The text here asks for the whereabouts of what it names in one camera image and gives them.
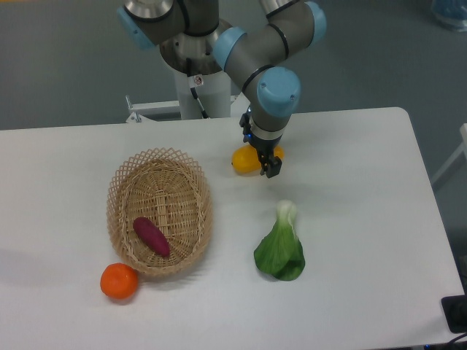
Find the gray floor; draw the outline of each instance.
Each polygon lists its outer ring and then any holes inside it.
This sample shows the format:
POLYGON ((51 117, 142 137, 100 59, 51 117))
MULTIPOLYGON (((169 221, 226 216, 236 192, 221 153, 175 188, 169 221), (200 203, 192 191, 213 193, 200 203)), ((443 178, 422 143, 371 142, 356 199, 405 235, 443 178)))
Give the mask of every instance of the gray floor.
MULTIPOLYGON (((176 99, 157 51, 139 52, 115 10, 123 0, 0 4, 0 129, 122 123, 134 103, 176 99)), ((467 33, 439 26, 430 0, 320 0, 326 38, 285 66, 301 78, 300 112, 400 106, 432 175, 467 123, 467 33)), ((220 0, 254 31, 257 1, 220 0)), ((467 167, 437 193, 456 255, 467 254, 467 167)))

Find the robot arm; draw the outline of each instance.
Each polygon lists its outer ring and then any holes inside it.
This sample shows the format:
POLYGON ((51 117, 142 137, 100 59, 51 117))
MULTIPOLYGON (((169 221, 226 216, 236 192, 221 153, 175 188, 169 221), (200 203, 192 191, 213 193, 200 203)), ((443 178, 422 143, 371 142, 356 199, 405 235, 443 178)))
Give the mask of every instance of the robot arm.
POLYGON ((117 13, 139 46, 160 45, 173 69, 188 76, 228 74, 251 103, 240 122, 244 142, 256 148, 261 174, 273 177, 282 165, 274 148, 301 94, 298 77, 276 65, 320 39, 326 19, 310 1, 260 5, 269 23, 254 34, 220 20, 218 0, 128 0, 117 13))
POLYGON ((273 177, 282 161, 274 148, 282 137, 301 94, 298 77, 278 63, 320 39, 326 30, 323 11, 312 2, 260 0, 269 24, 258 33, 230 28, 216 41, 220 67, 250 100, 243 114, 244 142, 258 153, 261 174, 273 177))

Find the wicker basket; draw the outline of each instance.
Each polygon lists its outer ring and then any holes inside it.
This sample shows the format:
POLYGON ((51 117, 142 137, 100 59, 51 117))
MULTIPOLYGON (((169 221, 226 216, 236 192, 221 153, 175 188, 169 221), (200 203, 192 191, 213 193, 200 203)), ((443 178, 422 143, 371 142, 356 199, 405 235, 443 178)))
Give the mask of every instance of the wicker basket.
POLYGON ((117 170, 109 188, 107 224, 120 258, 150 276, 167 276, 192 265, 209 243, 212 203, 200 166, 174 149, 142 152, 117 170), (137 217, 147 217, 167 238, 170 256, 163 258, 133 230, 137 217))

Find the blue container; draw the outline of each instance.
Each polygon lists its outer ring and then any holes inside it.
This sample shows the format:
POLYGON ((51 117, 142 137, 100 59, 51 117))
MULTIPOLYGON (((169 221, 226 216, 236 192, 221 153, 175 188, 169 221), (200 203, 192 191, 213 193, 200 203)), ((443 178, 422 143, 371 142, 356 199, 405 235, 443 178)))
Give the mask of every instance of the blue container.
POLYGON ((431 11, 453 31, 467 31, 467 0, 433 0, 431 11))

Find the purple sweet potato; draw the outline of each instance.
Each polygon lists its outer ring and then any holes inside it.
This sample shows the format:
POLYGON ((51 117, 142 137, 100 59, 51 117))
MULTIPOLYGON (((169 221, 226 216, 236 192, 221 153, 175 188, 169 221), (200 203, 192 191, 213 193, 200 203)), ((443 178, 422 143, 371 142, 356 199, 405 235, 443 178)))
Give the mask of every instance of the purple sweet potato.
POLYGON ((138 217, 133 221, 133 229, 154 252, 163 257, 170 255, 169 242, 151 220, 146 217, 138 217))

